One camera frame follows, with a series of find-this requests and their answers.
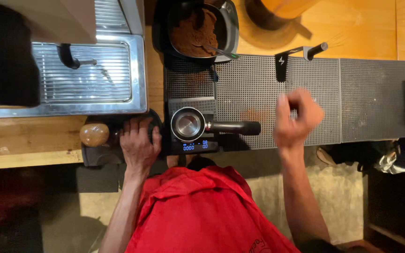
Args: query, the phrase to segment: blue digital numbers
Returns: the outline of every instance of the blue digital numbers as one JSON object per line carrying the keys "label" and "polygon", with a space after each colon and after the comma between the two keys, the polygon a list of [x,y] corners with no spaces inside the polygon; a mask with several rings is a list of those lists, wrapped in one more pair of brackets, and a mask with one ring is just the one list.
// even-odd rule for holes
{"label": "blue digital numbers", "polygon": [[195,149],[195,146],[184,146],[184,151],[194,150],[194,149]]}

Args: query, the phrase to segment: person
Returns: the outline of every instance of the person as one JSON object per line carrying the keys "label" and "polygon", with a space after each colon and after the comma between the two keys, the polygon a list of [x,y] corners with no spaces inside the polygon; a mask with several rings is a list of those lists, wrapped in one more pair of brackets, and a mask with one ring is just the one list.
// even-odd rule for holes
{"label": "person", "polygon": [[[295,120],[291,108],[298,110]],[[304,164],[304,141],[323,116],[305,89],[277,100],[273,139],[294,245],[265,218],[231,167],[172,167],[147,179],[161,151],[159,129],[153,129],[151,144],[150,118],[126,122],[120,135],[124,187],[99,252],[335,252]]]}

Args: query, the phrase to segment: tiled floor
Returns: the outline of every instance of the tiled floor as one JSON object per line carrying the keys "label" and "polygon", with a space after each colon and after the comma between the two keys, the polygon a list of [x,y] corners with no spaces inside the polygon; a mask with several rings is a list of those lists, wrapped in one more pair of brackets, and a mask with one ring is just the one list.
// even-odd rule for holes
{"label": "tiled floor", "polygon": [[[219,166],[233,166],[247,179],[265,216],[291,237],[284,211],[280,161],[275,149],[206,154]],[[363,239],[362,174],[355,166],[328,166],[306,148],[309,179],[334,244]],[[48,253],[98,249],[119,193],[61,193],[41,205],[43,245]]]}

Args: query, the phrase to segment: wooden counter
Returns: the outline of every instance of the wooden counter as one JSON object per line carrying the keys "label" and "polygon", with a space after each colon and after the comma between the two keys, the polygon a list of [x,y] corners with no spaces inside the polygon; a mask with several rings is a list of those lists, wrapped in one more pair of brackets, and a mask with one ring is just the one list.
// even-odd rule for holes
{"label": "wooden counter", "polygon": [[[163,118],[163,65],[151,40],[151,4],[146,13],[146,69],[149,106]],[[396,60],[405,55],[405,33],[397,49],[397,3],[395,0],[322,0],[306,11],[301,24],[311,39],[297,33],[264,31],[245,13],[243,0],[233,1],[239,15],[240,54],[274,55],[302,45],[328,42],[319,57]],[[401,8],[405,21],[405,8]],[[0,168],[82,162],[79,129],[85,116],[0,119]]]}

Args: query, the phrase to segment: red shirt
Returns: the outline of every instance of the red shirt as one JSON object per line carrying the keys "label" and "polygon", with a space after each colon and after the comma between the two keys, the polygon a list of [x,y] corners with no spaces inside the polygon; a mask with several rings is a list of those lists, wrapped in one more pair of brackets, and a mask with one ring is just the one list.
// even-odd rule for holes
{"label": "red shirt", "polygon": [[299,252],[232,167],[168,169],[148,179],[126,252]]}

